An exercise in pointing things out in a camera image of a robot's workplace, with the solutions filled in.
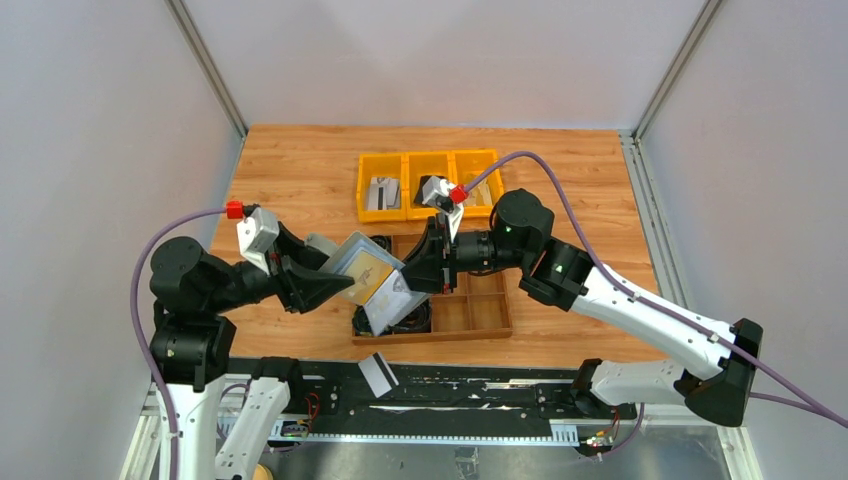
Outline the white credit card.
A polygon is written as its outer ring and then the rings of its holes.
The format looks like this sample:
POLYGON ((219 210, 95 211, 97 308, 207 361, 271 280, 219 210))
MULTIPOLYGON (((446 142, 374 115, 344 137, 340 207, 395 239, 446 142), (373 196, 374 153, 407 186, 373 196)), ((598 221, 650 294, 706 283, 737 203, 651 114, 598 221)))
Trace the white credit card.
POLYGON ((375 352, 358 363, 369 389, 375 398, 381 398, 400 385, 400 382, 380 352, 375 352))

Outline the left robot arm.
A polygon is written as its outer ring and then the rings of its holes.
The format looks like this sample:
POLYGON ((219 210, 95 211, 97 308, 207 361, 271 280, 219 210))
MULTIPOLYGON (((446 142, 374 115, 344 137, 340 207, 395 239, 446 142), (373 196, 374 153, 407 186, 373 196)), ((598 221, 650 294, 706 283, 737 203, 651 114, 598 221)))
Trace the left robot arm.
POLYGON ((155 329, 152 339, 141 338, 139 344, 158 389, 165 434, 160 476, 246 479, 276 416, 298 411, 308 393, 298 360, 261 360, 249 392, 254 406, 239 419, 241 432, 227 440, 236 452, 218 451, 217 409, 237 330, 226 313, 269 297, 287 312, 307 313, 354 280, 321 271, 327 255, 276 220, 237 222, 243 259, 235 264, 209 254, 192 237, 168 238, 174 227, 157 232, 136 263, 151 269, 155 329))

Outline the yellow credit card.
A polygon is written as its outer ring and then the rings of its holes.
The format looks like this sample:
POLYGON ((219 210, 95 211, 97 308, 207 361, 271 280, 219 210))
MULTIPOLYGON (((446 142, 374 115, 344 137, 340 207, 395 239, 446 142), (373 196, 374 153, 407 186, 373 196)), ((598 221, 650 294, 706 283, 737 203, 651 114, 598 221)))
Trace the yellow credit card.
POLYGON ((343 271, 345 276, 354 280, 354 284, 341 293, 342 298, 357 305, 364 305, 393 270, 394 267, 390 263, 369 252, 357 253, 343 271))

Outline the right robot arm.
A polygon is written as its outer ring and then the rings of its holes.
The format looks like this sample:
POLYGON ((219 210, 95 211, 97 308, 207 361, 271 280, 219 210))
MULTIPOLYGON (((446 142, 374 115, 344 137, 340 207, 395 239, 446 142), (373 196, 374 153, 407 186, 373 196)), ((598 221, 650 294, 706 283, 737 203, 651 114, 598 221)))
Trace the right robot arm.
POLYGON ((742 424, 755 376, 762 327, 713 320, 640 288, 553 233, 554 213, 533 194, 505 193, 485 230, 461 231, 457 188, 436 180, 422 190, 436 209, 402 270, 415 292, 453 291, 460 274, 521 273, 520 288, 536 302, 620 328, 661 350, 655 362, 585 360, 569 400, 596 417, 622 404, 682 405, 711 423, 742 424))

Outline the grey card holder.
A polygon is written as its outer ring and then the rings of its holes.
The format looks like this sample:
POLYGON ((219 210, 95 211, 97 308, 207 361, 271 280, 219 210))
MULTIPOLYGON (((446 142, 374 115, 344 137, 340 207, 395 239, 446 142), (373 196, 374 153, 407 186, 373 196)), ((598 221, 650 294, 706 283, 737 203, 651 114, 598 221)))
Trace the grey card holder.
POLYGON ((405 264, 367 235, 354 232, 319 268, 351 277, 354 284, 338 296, 360 306, 373 336, 399 324, 430 294, 414 291, 401 270, 405 264))

